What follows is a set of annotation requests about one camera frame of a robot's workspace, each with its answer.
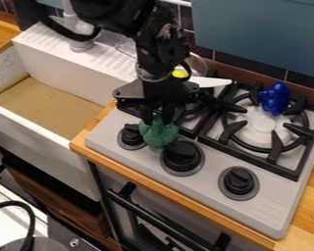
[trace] black knob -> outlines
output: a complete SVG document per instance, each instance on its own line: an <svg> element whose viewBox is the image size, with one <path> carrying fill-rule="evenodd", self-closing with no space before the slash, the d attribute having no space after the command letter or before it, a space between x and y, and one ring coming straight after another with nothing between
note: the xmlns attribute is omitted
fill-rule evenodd
<svg viewBox="0 0 314 251"><path fill-rule="evenodd" d="M140 135L136 124L125 124L121 139L122 142L130 146L139 145L143 142L143 137Z"/></svg>
<svg viewBox="0 0 314 251"><path fill-rule="evenodd" d="M194 143L177 141L169 144L164 153L165 165L176 172L188 172L201 162L201 152Z"/></svg>
<svg viewBox="0 0 314 251"><path fill-rule="evenodd" d="M245 168L232 168L225 176L225 187L236 195L244 195L251 192L255 186L254 178Z"/></svg>

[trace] wooden table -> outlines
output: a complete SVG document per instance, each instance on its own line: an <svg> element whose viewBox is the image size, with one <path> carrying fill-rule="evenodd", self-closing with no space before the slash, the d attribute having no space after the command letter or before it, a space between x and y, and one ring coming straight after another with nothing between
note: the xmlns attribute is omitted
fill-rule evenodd
<svg viewBox="0 0 314 251"><path fill-rule="evenodd" d="M0 11L0 46L20 34L15 16Z"/></svg>
<svg viewBox="0 0 314 251"><path fill-rule="evenodd" d="M244 226L188 197L159 183L147 176L106 157L89 148L84 144L87 135L102 121L107 114L115 108L115 103L111 103L104 109L93 122L89 123L82 132L71 142L71 148L81 154L89 161L105 167L126 179L142 185L156 193L179 203L185 208L199 214L212 224L224 228L235 234L239 234L268 250L285 251L314 251L314 171L307 184L305 193L300 201L287 236L283 240L273 240L256 230Z"/></svg>

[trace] blue object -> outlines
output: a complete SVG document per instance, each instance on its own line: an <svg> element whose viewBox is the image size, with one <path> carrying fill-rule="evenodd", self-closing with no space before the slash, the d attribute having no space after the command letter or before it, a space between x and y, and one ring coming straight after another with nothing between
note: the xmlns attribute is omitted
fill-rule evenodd
<svg viewBox="0 0 314 251"><path fill-rule="evenodd" d="M283 113L288 106L290 97L290 89L281 81L276 81L259 94L263 110L271 112L273 116L279 116Z"/></svg>

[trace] green toy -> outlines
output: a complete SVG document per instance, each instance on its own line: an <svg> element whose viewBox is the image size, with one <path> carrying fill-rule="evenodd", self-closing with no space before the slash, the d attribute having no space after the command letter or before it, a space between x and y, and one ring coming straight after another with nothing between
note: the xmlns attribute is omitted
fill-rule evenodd
<svg viewBox="0 0 314 251"><path fill-rule="evenodd" d="M174 123L164 125L162 117L155 115L152 125L147 125L143 121L139 123L139 133L143 136L144 142L147 145L155 148L163 148L178 139L179 128Z"/></svg>

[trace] wooden edge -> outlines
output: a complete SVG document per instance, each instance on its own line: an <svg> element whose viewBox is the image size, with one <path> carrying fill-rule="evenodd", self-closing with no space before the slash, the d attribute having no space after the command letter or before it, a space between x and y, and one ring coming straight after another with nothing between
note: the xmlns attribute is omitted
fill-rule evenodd
<svg viewBox="0 0 314 251"><path fill-rule="evenodd" d="M8 83L6 83L0 87L0 93L9 89L10 87L14 86L15 84L21 82L22 80L26 79L27 77L28 77L28 73L24 73L22 75L15 77L13 80L9 81Z"/></svg>
<svg viewBox="0 0 314 251"><path fill-rule="evenodd" d="M13 46L13 45L14 45L14 44L13 44L13 41L12 41L12 40L10 40L10 41L4 43L4 44L0 47L0 54L1 54L2 52L4 52L5 50L7 50L8 48L10 48L11 46Z"/></svg>
<svg viewBox="0 0 314 251"><path fill-rule="evenodd" d="M212 222L215 225L218 225L221 228L227 229L237 235L240 235L251 242L254 242L258 245L261 245L263 248L273 250L275 247L275 240L253 230L247 226L244 226L180 193L177 191L157 182L154 179L151 179L147 176L144 176L132 169L106 157L103 156L91 149L88 149L84 140L90 131L97 126L97 124L102 121L115 107L115 102L111 103L106 107L96 119L87 126L79 135L77 135L74 140L70 143L70 147L76 153L84 156L87 160L99 164L102 167L109 169L112 172L115 172L125 178L133 181L139 185L142 185L152 191L158 191L158 194L166 197L167 199L174 201L190 211L195 212L196 214L205 217L207 220Z"/></svg>

